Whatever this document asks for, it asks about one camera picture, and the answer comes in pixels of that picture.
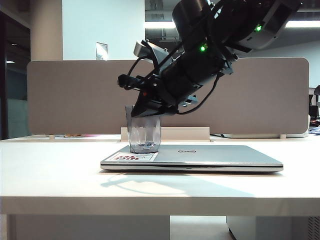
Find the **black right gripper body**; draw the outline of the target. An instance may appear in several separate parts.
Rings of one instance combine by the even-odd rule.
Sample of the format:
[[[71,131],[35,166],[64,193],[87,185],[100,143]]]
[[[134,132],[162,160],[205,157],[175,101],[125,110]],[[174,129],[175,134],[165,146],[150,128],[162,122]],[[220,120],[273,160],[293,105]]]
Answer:
[[[121,88],[147,92],[168,107],[178,107],[203,86],[202,62],[172,62],[149,77],[132,76],[132,72],[131,69],[127,74],[118,76],[117,83]]]

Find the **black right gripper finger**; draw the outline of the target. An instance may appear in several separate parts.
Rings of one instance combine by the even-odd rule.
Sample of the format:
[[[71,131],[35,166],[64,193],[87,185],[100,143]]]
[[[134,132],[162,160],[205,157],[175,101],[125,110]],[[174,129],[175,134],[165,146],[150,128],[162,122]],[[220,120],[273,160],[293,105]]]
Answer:
[[[131,116],[133,118],[140,118],[158,115],[161,106],[161,103],[154,100],[152,95],[141,91],[131,111]]]
[[[153,116],[172,116],[178,112],[178,107],[175,105],[167,106],[164,104],[154,103],[152,104],[152,108],[155,111],[155,113],[152,114]]]

